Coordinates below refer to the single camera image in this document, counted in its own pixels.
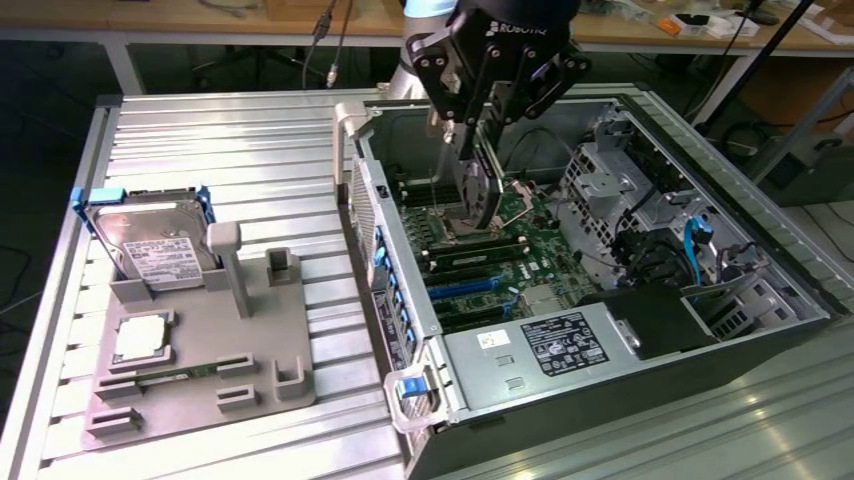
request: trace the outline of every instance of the blue pcie slot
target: blue pcie slot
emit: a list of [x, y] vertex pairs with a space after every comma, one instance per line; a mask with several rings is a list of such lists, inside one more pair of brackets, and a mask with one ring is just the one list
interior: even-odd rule
[[430, 300], [441, 300], [442, 298], [458, 297], [472, 293], [492, 292], [501, 282], [501, 276], [497, 275], [488, 280], [453, 285], [450, 287], [436, 287], [426, 290]]

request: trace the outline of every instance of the orange object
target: orange object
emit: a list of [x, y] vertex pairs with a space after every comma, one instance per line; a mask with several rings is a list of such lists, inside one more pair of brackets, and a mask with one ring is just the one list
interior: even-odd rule
[[679, 35], [679, 32], [681, 31], [681, 27], [676, 24], [676, 22], [672, 21], [671, 18], [664, 18], [655, 25], [657, 25], [657, 28], [664, 30], [673, 37]]

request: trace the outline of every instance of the robotiq logo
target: robotiq logo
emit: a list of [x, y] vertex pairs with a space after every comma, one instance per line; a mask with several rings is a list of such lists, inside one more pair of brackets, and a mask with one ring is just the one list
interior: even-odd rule
[[489, 23], [489, 30], [485, 32], [485, 36], [490, 37], [496, 33], [521, 33], [526, 35], [545, 35], [547, 30], [540, 30], [537, 28], [516, 27], [514, 25], [508, 25], [502, 22], [492, 22]]

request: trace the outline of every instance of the black pole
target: black pole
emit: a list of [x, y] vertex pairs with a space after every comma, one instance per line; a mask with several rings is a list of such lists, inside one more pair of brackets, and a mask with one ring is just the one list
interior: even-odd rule
[[732, 100], [735, 100], [735, 97], [737, 97], [737, 94], [740, 93], [741, 88], [744, 88], [744, 85], [755, 75], [756, 71], [759, 71], [759, 67], [761, 67], [761, 64], [764, 63], [767, 58], [771, 56], [771, 53], [773, 53], [773, 50], [776, 50], [779, 43], [783, 41], [783, 38], [785, 38], [785, 35], [788, 35], [788, 31], [797, 23], [797, 20], [800, 20], [800, 17], [805, 13], [805, 10], [809, 8], [809, 5], [812, 5], [812, 1], [813, 0], [800, 0], [800, 2], [797, 3], [797, 6], [793, 8], [793, 10], [791, 11], [791, 14], [788, 14], [788, 17], [785, 18], [779, 28], [776, 29], [776, 32], [773, 32], [773, 36], [768, 40], [768, 43], [765, 43], [764, 47], [761, 47], [761, 51], [759, 52], [759, 55], [756, 55], [756, 58], [753, 59], [749, 66], [747, 67], [747, 70], [744, 70], [744, 74], [740, 76], [740, 78], [735, 82], [735, 85], [732, 85], [732, 88], [729, 89], [725, 96], [723, 97], [723, 100], [720, 100], [717, 107], [711, 112], [711, 115], [708, 115], [708, 118], [705, 119], [705, 121], [696, 125], [695, 127], [696, 131], [701, 135], [705, 135], [708, 133], [708, 130], [711, 130], [711, 127], [717, 121], [717, 118], [720, 118], [720, 115], [723, 114], [723, 111], [725, 110], [727, 105], [732, 102]]

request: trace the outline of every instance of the blue cable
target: blue cable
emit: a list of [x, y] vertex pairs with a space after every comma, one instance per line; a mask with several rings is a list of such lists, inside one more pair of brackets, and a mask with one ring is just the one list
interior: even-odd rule
[[688, 257], [688, 262], [691, 263], [691, 268], [693, 269], [693, 281], [696, 282], [696, 285], [701, 285], [703, 282], [699, 270], [699, 262], [696, 261], [696, 255], [693, 255], [693, 242], [696, 240], [697, 243], [708, 243], [712, 233], [713, 229], [711, 228], [711, 225], [705, 223], [703, 217], [695, 216], [688, 218], [688, 221], [684, 224], [683, 244], [684, 254]]

